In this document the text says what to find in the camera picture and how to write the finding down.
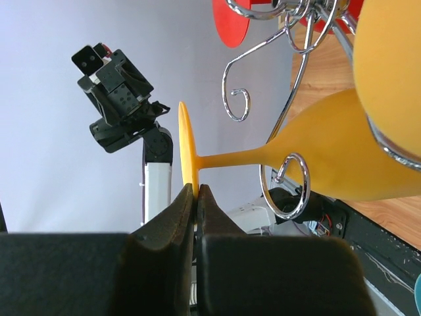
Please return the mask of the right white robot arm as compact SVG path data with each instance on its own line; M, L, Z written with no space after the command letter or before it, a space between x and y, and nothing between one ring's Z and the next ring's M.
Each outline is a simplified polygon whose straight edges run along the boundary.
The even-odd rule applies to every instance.
M2 315L375 315L339 238L288 236L204 185L132 233L1 232Z

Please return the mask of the red plastic wine glass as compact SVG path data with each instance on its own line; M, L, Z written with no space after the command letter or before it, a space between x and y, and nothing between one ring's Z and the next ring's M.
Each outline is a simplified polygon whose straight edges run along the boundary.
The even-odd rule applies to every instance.
M357 22L360 14L360 10L363 4L363 0L352 0L348 1L347 13L351 18ZM267 5L271 4L274 8L278 1L269 1L269 0L244 0L238 1L238 3L245 7L246 9L251 9L252 5ZM214 17L214 23L216 26L216 31L220 36L222 42L229 48L235 48L239 46L244 40L250 20L239 16L237 13L233 12L222 0L212 1L212 11ZM348 29L346 23L340 18L336 19L340 28L346 33L350 34L351 31ZM325 26L323 20L319 20L314 24L314 31L320 33Z

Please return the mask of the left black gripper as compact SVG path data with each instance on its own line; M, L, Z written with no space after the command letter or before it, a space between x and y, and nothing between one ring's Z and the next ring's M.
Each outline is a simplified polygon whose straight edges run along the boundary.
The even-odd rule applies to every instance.
M112 53L110 61L96 75L95 81L84 75L78 85L109 126L126 120L147 102L153 91L153 86L120 49Z

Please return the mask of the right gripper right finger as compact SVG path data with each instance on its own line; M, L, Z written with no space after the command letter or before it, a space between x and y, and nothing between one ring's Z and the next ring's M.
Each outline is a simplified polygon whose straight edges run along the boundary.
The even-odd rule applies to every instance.
M252 236L210 187L197 200L200 315L375 315L362 267L338 238Z

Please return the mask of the cyan plastic wine glass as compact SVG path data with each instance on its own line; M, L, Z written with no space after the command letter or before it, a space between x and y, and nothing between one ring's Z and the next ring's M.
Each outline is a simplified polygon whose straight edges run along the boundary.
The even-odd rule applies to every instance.
M418 314L421 315L421 275L418 275L414 285L414 300Z

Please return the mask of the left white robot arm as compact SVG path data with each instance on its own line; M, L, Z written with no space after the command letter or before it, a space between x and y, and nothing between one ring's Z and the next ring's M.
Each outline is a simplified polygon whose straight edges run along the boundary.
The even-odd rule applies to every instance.
M107 153L142 141L141 222L148 223L171 202L174 143L157 120L170 107L149 100L153 85L120 49L87 45L71 60L83 74L78 86L101 116L89 126L94 140Z

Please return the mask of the yellow wine glass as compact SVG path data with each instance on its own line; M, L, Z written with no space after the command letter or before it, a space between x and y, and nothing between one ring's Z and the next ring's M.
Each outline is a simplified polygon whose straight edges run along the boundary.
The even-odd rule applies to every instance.
M200 157L196 154L187 107L178 106L184 184L199 193L199 170L237 165L279 169L299 154L307 164L312 191L346 201L373 201L420 195L420 172L389 157L375 142L354 89L325 97L295 116L264 146Z
M420 2L365 1L353 48L357 94L375 127L420 155Z

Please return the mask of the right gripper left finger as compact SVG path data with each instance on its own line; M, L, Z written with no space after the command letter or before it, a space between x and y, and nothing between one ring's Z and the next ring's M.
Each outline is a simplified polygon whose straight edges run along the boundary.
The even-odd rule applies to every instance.
M188 315L194 194L133 233L2 234L2 315Z

